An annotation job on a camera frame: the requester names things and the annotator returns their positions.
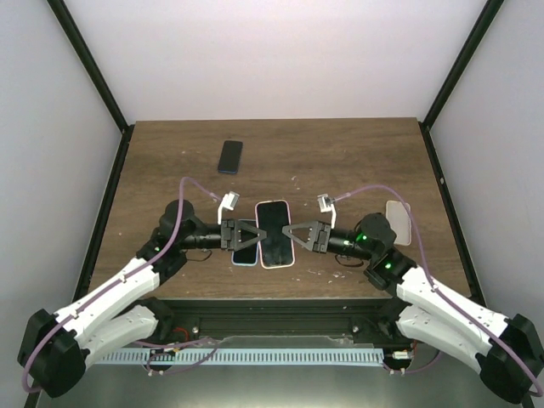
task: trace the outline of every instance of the black frame post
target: black frame post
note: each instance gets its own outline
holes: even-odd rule
[[[91,77],[96,90],[99,91],[100,97],[104,101],[108,111],[110,111],[111,117],[113,117],[117,127],[121,133],[126,132],[128,130],[128,124],[125,120],[125,116],[122,114],[119,105],[113,98],[113,94],[102,76],[96,61],[94,61],[85,40],[83,40],[82,33],[79,32],[76,22],[72,19],[65,2],[63,0],[48,0],[48,3],[49,7],[51,7],[54,14],[57,16],[57,20],[65,31],[72,47],[76,50],[77,56],[81,60],[85,70],[87,70],[88,75]]]
[[[456,61],[453,63],[442,88],[439,90],[438,95],[436,95],[436,98],[431,105],[431,109],[429,109],[428,114],[423,120],[423,126],[425,128],[430,129],[433,127],[440,112],[444,108],[445,103],[461,78],[462,73],[465,71],[465,68],[467,68],[468,62],[473,57],[476,48],[479,46],[482,38],[484,38],[487,29],[490,28],[493,19],[499,12],[503,3],[504,0],[488,0],[485,4],[473,29],[468,35],[467,41],[462,46],[461,52],[457,55]]]

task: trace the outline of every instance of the black metal beam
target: black metal beam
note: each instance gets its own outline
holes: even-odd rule
[[[473,57],[474,51],[476,51],[482,38],[484,38],[487,29],[490,27],[491,22],[493,22],[493,19],[499,12],[503,3],[504,0],[488,0],[485,4],[473,29],[468,35],[467,41],[462,46],[461,52],[457,55],[457,59],[453,63],[442,88],[439,90],[438,95],[436,95],[436,98],[431,105],[431,109],[429,109],[427,116],[425,116],[425,119],[423,120],[423,125],[426,128],[430,129],[433,127],[440,112],[444,108],[445,103],[448,101],[453,89],[461,78],[462,73],[465,71],[465,68],[467,68],[468,62]]]
[[[481,305],[485,305],[484,294],[482,293],[482,288],[479,285],[473,261],[470,258],[470,253],[468,252],[467,242],[462,234],[459,218],[457,218],[456,210],[453,207],[453,202],[451,201],[450,191],[448,190],[448,185],[445,182],[444,173],[442,173],[442,167],[440,166],[439,158],[436,155],[431,134],[428,127],[426,127],[423,123],[419,123],[419,126],[422,131],[423,142],[427,148],[428,158],[431,161],[434,177],[436,178],[440,195],[442,196],[445,213],[450,220],[451,232],[453,233],[453,238],[456,242],[459,258],[461,259],[462,267],[465,270],[468,287],[470,288],[470,293],[472,295],[471,300]]]
[[[110,178],[108,179],[108,184],[105,187],[104,198],[100,204],[99,215],[96,218],[93,234],[91,235],[91,241],[88,245],[85,260],[83,261],[82,272],[79,275],[76,292],[74,293],[74,298],[72,300],[73,302],[87,294],[88,287],[91,283],[94,265],[96,264],[96,259],[99,256],[100,246],[102,245],[102,239],[104,238],[105,226],[107,225],[108,218],[110,217],[111,205],[113,204],[113,199],[116,195],[117,185],[119,184],[119,178],[121,177],[122,166],[125,163],[125,157],[127,156],[130,139],[133,137],[133,130],[134,125],[129,126],[128,130],[121,137],[116,158],[113,161]]]
[[[125,120],[119,105],[117,105],[110,88],[108,88],[108,84],[105,82],[99,66],[94,61],[94,58],[91,55],[85,40],[83,40],[82,34],[79,32],[76,22],[72,18],[65,2],[63,0],[48,0],[48,3],[49,7],[51,7],[54,14],[57,16],[57,20],[65,31],[72,47],[76,50],[77,56],[87,70],[88,75],[91,77],[94,86],[96,87],[97,91],[99,91],[100,97],[104,101],[108,111],[110,111],[110,114],[113,117],[116,125],[119,127],[119,130],[121,132],[126,132],[128,130],[127,121]]]

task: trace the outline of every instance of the black metal frame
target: black metal frame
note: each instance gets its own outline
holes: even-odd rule
[[[481,304],[485,303],[483,293],[451,201],[439,159],[434,150],[430,130],[503,2],[504,0],[487,1],[428,114],[423,122],[420,122],[423,140],[450,220],[451,230],[467,276],[472,300]],[[122,167],[128,153],[134,125],[128,126],[64,1],[48,0],[48,4],[57,16],[60,25],[122,133],[116,159],[74,294],[74,299],[78,299],[88,291]],[[217,335],[218,337],[251,333],[256,335],[283,333],[330,336],[342,336],[349,333],[354,336],[357,343],[373,343],[377,347],[384,348],[404,346],[404,340],[392,340],[375,330],[378,311],[387,301],[387,299],[169,300],[168,304],[174,311],[179,311],[176,316],[180,323],[184,323],[184,326],[198,326],[200,328],[199,333]],[[282,317],[288,317],[289,319],[282,320]],[[287,324],[288,320],[293,322],[293,319],[294,324]],[[359,327],[356,333],[353,333],[354,326]],[[36,406],[36,403],[37,398],[29,396],[25,407]],[[531,398],[527,397],[526,401],[524,401],[524,407],[530,408],[532,406]]]

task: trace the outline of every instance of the white slotted strip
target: white slotted strip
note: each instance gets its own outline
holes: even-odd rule
[[[159,356],[154,365],[187,366],[201,360],[211,348],[189,348],[171,356]],[[148,348],[121,348],[95,364],[135,366],[150,357]],[[381,366],[380,348],[220,348],[206,361],[208,366]]]

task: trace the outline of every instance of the brown wooden tabletop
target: brown wooden tabletop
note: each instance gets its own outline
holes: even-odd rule
[[[219,174],[226,139],[244,143],[240,171]],[[386,184],[410,204],[422,232],[431,273],[469,295],[468,284],[416,119],[317,119],[138,122],[122,170],[91,289],[105,282],[150,238],[165,206],[178,197],[179,180],[191,176],[219,196],[241,195],[228,218],[255,218],[259,201],[289,202],[292,223],[330,217],[316,197],[338,196],[366,184]],[[185,198],[205,223],[218,204],[188,185]],[[337,226],[351,229],[367,213],[384,212],[385,191],[361,193],[337,204]],[[420,260],[416,240],[400,246]],[[295,245],[290,268],[234,266],[216,250],[203,263],[189,262],[152,294],[160,298],[374,298],[362,268],[339,265]],[[203,254],[190,251],[190,258]]]

